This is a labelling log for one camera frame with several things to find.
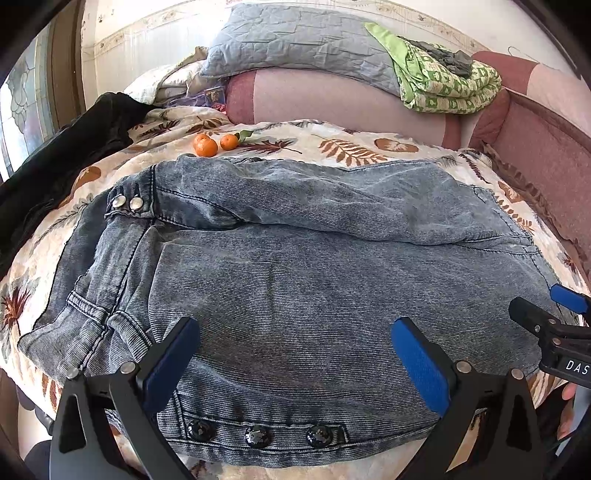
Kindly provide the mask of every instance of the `folded clothes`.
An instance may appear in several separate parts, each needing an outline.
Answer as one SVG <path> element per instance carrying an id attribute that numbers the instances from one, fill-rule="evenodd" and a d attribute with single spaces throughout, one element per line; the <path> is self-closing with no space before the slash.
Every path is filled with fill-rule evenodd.
<path id="1" fill-rule="evenodd" d="M 182 155 L 85 208 L 19 349 L 59 382 L 72 366 L 111 373 L 193 317 L 200 348 L 156 419 L 172 447 L 208 462 L 322 465 L 437 421 L 392 349 L 396 318 L 478 370 L 531 375 L 539 349 L 507 305 L 523 296 L 573 323 L 550 301 L 555 282 L 489 190 L 431 162 Z"/>
<path id="2" fill-rule="evenodd" d="M 461 78 L 428 52 L 386 28 L 372 22 L 365 28 L 392 57 L 400 98 L 407 108 L 417 112 L 474 113 L 490 104 L 501 89 L 500 75 L 484 63 L 472 61 L 470 78 Z"/>
<path id="3" fill-rule="evenodd" d="M 407 38 L 404 40 L 411 45 L 426 51 L 450 72 L 455 73 L 462 78 L 470 78 L 470 75 L 472 74 L 473 60 L 470 58 L 470 55 L 462 50 L 458 50 L 454 53 L 441 45 L 431 45 L 425 41 L 414 41 Z"/>

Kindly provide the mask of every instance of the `black fabric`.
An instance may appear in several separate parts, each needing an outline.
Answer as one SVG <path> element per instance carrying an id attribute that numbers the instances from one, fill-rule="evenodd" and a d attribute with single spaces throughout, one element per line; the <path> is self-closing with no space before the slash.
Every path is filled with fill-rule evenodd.
<path id="1" fill-rule="evenodd" d="M 455 73 L 459 77 L 470 78 L 470 75 L 472 74 L 472 58 L 470 55 L 462 52 L 462 50 L 451 53 L 441 50 L 427 42 L 409 40 L 407 38 L 405 40 L 411 45 L 426 51 L 450 72 Z"/>
<path id="2" fill-rule="evenodd" d="M 0 278 L 45 215 L 70 194 L 80 170 L 131 145 L 127 130 L 153 108 L 124 93 L 104 93 L 0 184 Z"/>

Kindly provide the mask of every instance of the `black button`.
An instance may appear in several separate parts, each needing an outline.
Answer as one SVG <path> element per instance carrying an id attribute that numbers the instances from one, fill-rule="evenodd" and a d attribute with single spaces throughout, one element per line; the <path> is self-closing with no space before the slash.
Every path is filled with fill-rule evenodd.
<path id="1" fill-rule="evenodd" d="M 247 428 L 244 440 L 249 447 L 265 448 L 271 443 L 271 432 L 263 425 L 253 425 Z"/>
<path id="2" fill-rule="evenodd" d="M 306 440 L 314 448 L 322 448 L 332 442 L 332 430 L 326 425 L 315 425 L 306 432 Z"/>
<path id="3" fill-rule="evenodd" d="M 189 435 L 198 442 L 208 442 L 213 434 L 213 426 L 206 420 L 195 420 L 189 425 Z"/>

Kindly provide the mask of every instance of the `jeans seam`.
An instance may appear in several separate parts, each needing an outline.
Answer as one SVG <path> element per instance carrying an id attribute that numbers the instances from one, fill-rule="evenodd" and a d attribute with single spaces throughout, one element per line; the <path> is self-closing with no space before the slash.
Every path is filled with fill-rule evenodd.
<path id="1" fill-rule="evenodd" d="M 180 193 L 180 192 L 177 192 L 175 190 L 170 190 L 170 189 L 166 189 L 166 188 L 163 188 L 163 187 L 156 187 L 155 189 L 156 189 L 156 191 L 160 191 L 160 192 L 163 192 L 163 193 L 170 193 L 170 194 L 173 194 L 173 195 L 177 195 L 177 196 L 179 196 L 181 198 L 186 198 L 186 199 L 197 200 L 199 202 L 203 202 L 203 203 L 205 203 L 205 204 L 207 204 L 207 205 L 209 205 L 211 207 L 215 207 L 215 208 L 219 208 L 220 210 L 223 210 L 228 215 L 230 215 L 232 218 L 234 218 L 234 220 L 237 220 L 239 222 L 242 222 L 243 221 L 239 216 L 237 216 L 236 214 L 234 214 L 233 212 L 231 212 L 227 208 L 224 208 L 221 205 L 218 205 L 217 203 L 214 203 L 214 202 L 212 202 L 210 200 L 206 200 L 206 199 L 204 199 L 202 197 L 198 197 L 196 195 L 187 195 L 186 193 Z"/>

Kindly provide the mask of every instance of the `green patterned cloth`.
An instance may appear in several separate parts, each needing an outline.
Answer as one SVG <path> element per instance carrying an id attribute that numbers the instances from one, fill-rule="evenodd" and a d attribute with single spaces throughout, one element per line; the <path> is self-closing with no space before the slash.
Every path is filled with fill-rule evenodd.
<path id="1" fill-rule="evenodd" d="M 499 73 L 488 65 L 474 60 L 470 78 L 464 79 L 386 28 L 372 22 L 365 28 L 392 57 L 400 98 L 407 108 L 417 112 L 474 113 L 491 103 L 501 89 Z M 436 47 L 447 50 L 441 45 Z"/>

